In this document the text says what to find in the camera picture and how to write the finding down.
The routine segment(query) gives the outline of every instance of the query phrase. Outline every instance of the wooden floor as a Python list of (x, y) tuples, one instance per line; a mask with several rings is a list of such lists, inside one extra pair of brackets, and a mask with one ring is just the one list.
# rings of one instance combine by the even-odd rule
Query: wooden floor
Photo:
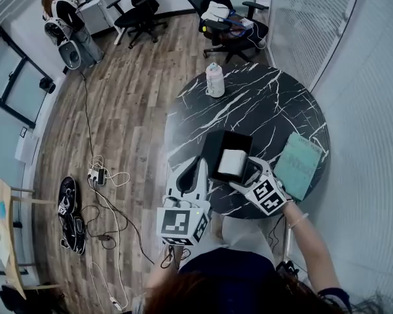
[[(121, 45), (113, 45), (115, 32), (97, 39), (105, 57), (85, 73), (94, 154), (103, 155), (105, 166), (113, 173), (127, 171), (131, 174), (127, 185), (115, 188), (108, 181), (100, 192), (138, 227), (143, 249), (152, 259), (160, 251), (160, 241), (155, 236), (155, 213), (166, 182), (163, 148), (166, 113), (188, 81), (203, 72), (210, 62), (222, 63), (225, 58), (224, 54), (203, 58), (202, 49), (211, 45), (197, 31), (195, 14), (167, 21), (168, 28), (158, 31), (159, 41), (155, 44), (146, 34), (131, 50), (127, 36)], [(242, 63), (239, 57), (232, 61)], [(266, 63), (265, 54), (262, 52), (254, 61)], [(80, 184), (83, 207), (95, 204), (96, 199), (86, 181), (91, 154), (84, 113), (85, 95), (79, 73), (70, 73), (54, 106), (40, 149), (35, 176), (36, 198), (57, 200), (60, 181), (70, 175)], [(94, 261), (102, 267), (112, 294), (124, 305), (117, 277), (117, 251), (105, 250), (94, 238), (87, 240), (82, 256), (62, 248), (62, 231), (56, 213), (56, 207), (35, 206), (33, 236), (35, 258), (41, 263), (41, 279), (61, 284), (71, 313), (101, 313), (89, 274), (89, 265)], [(95, 215), (92, 208), (83, 213), (85, 221)], [(122, 227), (124, 221), (119, 219), (119, 222)], [(90, 223), (90, 231), (95, 234), (114, 229), (110, 211), (102, 210), (97, 221)], [(132, 299), (141, 292), (151, 264), (141, 254), (138, 237), (131, 225), (121, 233), (120, 251), (122, 281)], [(93, 272), (105, 312), (114, 312), (98, 269)]]

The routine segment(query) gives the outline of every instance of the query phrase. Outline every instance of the black marble table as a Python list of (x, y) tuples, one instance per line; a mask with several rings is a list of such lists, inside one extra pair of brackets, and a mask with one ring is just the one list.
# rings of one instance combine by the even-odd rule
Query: black marble table
[[(322, 158), (306, 196), (319, 182), (329, 154), (329, 133), (316, 100), (285, 72), (257, 63), (223, 67), (225, 94), (206, 95), (206, 75), (195, 77), (170, 108), (164, 141), (175, 170), (199, 155), (209, 131), (224, 129), (253, 137), (250, 156), (273, 168), (293, 131), (316, 143)], [(218, 213), (235, 218), (264, 218), (244, 196), (226, 184), (210, 182), (208, 198)]]

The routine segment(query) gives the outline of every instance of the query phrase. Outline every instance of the chair armrest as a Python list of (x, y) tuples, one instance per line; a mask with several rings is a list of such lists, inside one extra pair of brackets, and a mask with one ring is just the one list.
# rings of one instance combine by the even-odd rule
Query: chair armrest
[(116, 0), (116, 1), (114, 1), (114, 2), (112, 2), (112, 3), (110, 3), (110, 4), (106, 7), (106, 9), (110, 9), (111, 7), (115, 6), (119, 1), (121, 1), (121, 0)]
[(136, 3), (136, 6), (140, 6), (140, 5), (142, 5), (142, 4), (144, 4), (144, 3), (146, 3), (146, 2), (148, 2), (149, 0), (140, 0), (140, 1), (138, 1), (137, 3)]
[(242, 5), (248, 6), (248, 7), (253, 7), (256, 9), (260, 9), (260, 10), (268, 9), (268, 7), (265, 7), (265, 6), (261, 5), (260, 3), (253, 3), (251, 1), (245, 1), (242, 3)]
[(204, 25), (220, 32), (227, 31), (231, 27), (229, 24), (223, 24), (221, 22), (217, 22), (213, 20), (205, 20)]
[(269, 7), (263, 6), (259, 3), (252, 3), (251, 1), (243, 2), (243, 5), (249, 7), (248, 19), (253, 18), (253, 13), (255, 12), (255, 9), (260, 9), (260, 10), (269, 9)]

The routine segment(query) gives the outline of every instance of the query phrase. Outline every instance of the notebook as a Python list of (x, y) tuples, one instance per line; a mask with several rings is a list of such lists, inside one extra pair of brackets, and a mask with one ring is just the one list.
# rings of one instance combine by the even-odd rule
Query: notebook
[(321, 155), (319, 146), (298, 133), (290, 135), (274, 168), (275, 176), (289, 195), (297, 200), (304, 199)]

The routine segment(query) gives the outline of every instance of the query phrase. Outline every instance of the black office chair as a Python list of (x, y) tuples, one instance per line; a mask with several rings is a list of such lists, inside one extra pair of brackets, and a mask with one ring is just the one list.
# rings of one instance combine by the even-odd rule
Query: black office chair
[(159, 8), (159, 3), (156, 0), (131, 0), (134, 8), (130, 9), (128, 12), (124, 12), (118, 5), (119, 1), (116, 0), (108, 5), (106, 8), (115, 7), (117, 11), (120, 12), (121, 16), (115, 21), (115, 25), (119, 28), (134, 27), (133, 30), (128, 31), (128, 35), (136, 33), (130, 45), (128, 46), (132, 49), (132, 43), (142, 33), (148, 33), (153, 39), (153, 43), (157, 42), (157, 37), (153, 34), (152, 30), (157, 26), (163, 26), (167, 28), (168, 24), (166, 22), (154, 22), (155, 13)]
[[(233, 10), (233, 6), (231, 5), (230, 0), (188, 0), (188, 1), (192, 4), (192, 6), (195, 8), (196, 12), (200, 17), (204, 12), (207, 11), (210, 1), (221, 3), (223, 5), (226, 5), (230, 10)], [(259, 36), (257, 36), (258, 29), (256, 28), (256, 25), (253, 25), (253, 33), (251, 30), (247, 30), (245, 34), (241, 37), (224, 39), (221, 38), (220, 35), (222, 33), (230, 32), (231, 23), (215, 22), (211, 20), (206, 20), (206, 21), (201, 20), (199, 31), (203, 33), (206, 38), (211, 39), (211, 42), (214, 46), (218, 46), (221, 44), (221, 46), (217, 48), (204, 49), (205, 58), (207, 57), (207, 52), (228, 52), (227, 57), (225, 59), (225, 63), (228, 63), (234, 55), (241, 57), (245, 61), (250, 61), (249, 57), (247, 57), (247, 55), (245, 55), (242, 51), (253, 47), (256, 49), (256, 52), (260, 51), (260, 49), (256, 47), (256, 45), (261, 41), (262, 38), (264, 38), (267, 35), (268, 27), (265, 24), (262, 24), (261, 22), (252, 20), (253, 12), (255, 11), (255, 9), (263, 10), (263, 9), (268, 9), (268, 7), (260, 5), (259, 3), (252, 3), (251, 1), (243, 2), (243, 5), (249, 7), (249, 13), (247, 18), (256, 23), (259, 29)]]

